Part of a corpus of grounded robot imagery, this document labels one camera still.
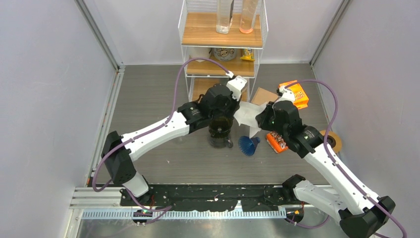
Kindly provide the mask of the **dark green coffee dripper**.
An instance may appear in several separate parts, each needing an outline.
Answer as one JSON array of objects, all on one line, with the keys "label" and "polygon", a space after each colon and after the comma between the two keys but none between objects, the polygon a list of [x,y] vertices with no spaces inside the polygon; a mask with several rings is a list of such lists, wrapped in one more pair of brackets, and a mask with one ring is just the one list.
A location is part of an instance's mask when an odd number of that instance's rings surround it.
[{"label": "dark green coffee dripper", "polygon": [[213,118],[209,123],[209,133],[212,138],[227,137],[233,125],[233,118],[217,117]]}]

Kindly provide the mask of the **white paper coffee filter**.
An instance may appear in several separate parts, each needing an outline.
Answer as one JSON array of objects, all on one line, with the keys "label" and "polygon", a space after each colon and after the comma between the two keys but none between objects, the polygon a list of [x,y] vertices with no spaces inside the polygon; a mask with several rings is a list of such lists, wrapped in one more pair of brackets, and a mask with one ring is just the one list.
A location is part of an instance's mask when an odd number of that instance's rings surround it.
[{"label": "white paper coffee filter", "polygon": [[267,103],[256,105],[250,102],[241,101],[239,109],[235,112],[234,118],[239,125],[246,125],[250,128],[249,137],[254,137],[261,128],[258,126],[256,116],[262,113]]}]

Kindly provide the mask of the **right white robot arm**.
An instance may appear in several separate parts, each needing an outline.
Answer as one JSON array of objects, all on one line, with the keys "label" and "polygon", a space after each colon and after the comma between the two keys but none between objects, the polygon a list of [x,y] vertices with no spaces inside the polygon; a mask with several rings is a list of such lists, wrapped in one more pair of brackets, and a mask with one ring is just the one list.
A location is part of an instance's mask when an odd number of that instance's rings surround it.
[{"label": "right white robot arm", "polygon": [[294,175],[283,183],[285,201],[313,205],[337,221],[350,238],[369,238],[386,224],[395,202],[369,190],[341,164],[332,148],[324,143],[322,134],[302,123],[292,102],[269,102],[255,119],[259,128],[277,132],[288,148],[320,172],[336,191],[332,194]]}]

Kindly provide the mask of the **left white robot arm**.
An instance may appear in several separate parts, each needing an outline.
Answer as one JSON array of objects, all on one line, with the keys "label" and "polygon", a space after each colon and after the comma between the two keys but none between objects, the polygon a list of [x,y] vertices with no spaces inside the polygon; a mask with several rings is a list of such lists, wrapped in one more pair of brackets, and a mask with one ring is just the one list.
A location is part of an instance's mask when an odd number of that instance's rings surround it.
[{"label": "left white robot arm", "polygon": [[155,147],[206,128],[217,119],[233,119],[244,88],[232,81],[215,84],[200,99],[183,104],[166,119],[124,135],[109,133],[101,157],[111,181],[126,187],[138,204],[147,205],[152,192],[133,162]]}]

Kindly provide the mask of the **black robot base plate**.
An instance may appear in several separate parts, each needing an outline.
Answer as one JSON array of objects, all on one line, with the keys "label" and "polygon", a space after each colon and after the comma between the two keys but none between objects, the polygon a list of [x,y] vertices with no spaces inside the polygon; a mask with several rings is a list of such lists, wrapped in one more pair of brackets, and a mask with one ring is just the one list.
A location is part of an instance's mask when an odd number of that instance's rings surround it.
[{"label": "black robot base plate", "polygon": [[224,212],[237,205],[244,212],[275,211],[282,205],[294,205],[286,217],[295,222],[304,218],[304,204],[291,192],[273,184],[155,184],[137,201],[152,208],[171,206],[180,212]]}]

